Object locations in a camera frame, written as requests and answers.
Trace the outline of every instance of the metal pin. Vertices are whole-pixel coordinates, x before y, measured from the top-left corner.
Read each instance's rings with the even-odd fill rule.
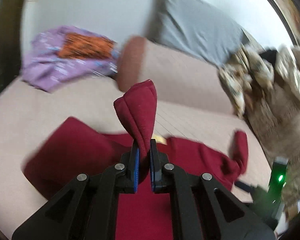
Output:
[[[116,170],[119,170],[119,171],[122,171],[125,168],[123,163],[118,163],[114,167]]]
[[[202,174],[202,178],[204,180],[210,180],[210,179],[212,179],[212,175],[210,173],[204,173],[204,174]]]
[[[171,164],[171,163],[167,163],[167,164],[164,166],[164,168],[165,168],[166,170],[169,170],[169,171],[171,171],[171,170],[173,170],[173,169],[174,169],[174,165],[173,165],[173,164]]]
[[[77,180],[78,180],[78,181],[84,181],[84,180],[86,180],[86,179],[87,179],[87,175],[84,174],[84,173],[81,173],[81,174],[79,174],[79,175],[77,176]]]

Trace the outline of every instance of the red cloth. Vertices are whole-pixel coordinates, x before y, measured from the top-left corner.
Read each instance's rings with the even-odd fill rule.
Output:
[[[140,172],[148,174],[147,152],[153,132],[156,92],[151,81],[133,86],[115,101],[117,115],[140,147]],[[132,145],[129,134],[99,134],[79,120],[68,118],[28,161],[24,175],[47,199],[77,174],[95,175],[117,163]],[[246,134],[234,135],[233,158],[206,145],[182,138],[168,138],[167,145],[157,144],[169,161],[186,172],[209,172],[229,190],[245,172],[248,158]],[[167,194],[151,192],[150,177],[138,186],[134,195],[120,194],[116,240],[172,239],[170,200]]]

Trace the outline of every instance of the blue gripper pad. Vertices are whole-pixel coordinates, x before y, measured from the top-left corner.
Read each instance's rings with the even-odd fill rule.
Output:
[[[136,193],[138,191],[138,184],[139,184],[139,162],[140,162],[140,152],[139,152],[139,148],[137,149],[137,153],[136,153],[136,159],[135,159],[135,163],[134,163],[134,185],[133,185],[133,189],[134,189],[134,193]]]
[[[152,192],[154,192],[154,163],[153,163],[153,154],[151,150],[150,150],[150,179],[151,179]]]

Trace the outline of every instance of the purple blanket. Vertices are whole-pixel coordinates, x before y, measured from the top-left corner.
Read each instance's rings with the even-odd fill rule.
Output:
[[[106,60],[59,58],[56,53],[61,50],[65,35],[69,32],[101,37],[73,26],[60,26],[38,34],[32,41],[33,50],[23,60],[21,70],[23,81],[51,92],[64,82],[87,74],[110,76],[116,73],[115,63],[119,52],[115,49],[112,57]]]

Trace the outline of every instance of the black device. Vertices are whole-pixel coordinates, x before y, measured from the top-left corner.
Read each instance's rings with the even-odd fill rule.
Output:
[[[281,192],[285,185],[287,165],[287,158],[275,158],[268,190],[260,186],[247,185],[241,181],[237,181],[234,184],[251,194],[253,202],[246,203],[246,206],[258,215],[272,230],[275,230],[277,227],[284,209],[284,204],[281,203]]]
[[[169,163],[151,140],[152,190],[169,193],[175,240],[274,240],[266,221],[209,173],[195,176]],[[113,240],[119,194],[138,186],[139,149],[102,174],[79,174],[16,229],[12,240]]]

